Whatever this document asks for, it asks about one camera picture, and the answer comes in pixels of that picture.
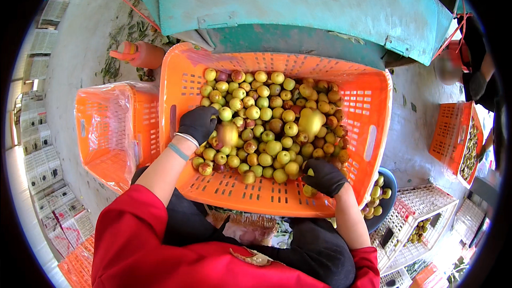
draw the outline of orange bottle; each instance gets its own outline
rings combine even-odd
[[[117,51],[111,50],[109,55],[119,60],[129,61],[133,67],[156,69],[162,65],[165,52],[161,47],[149,42],[122,42]]]

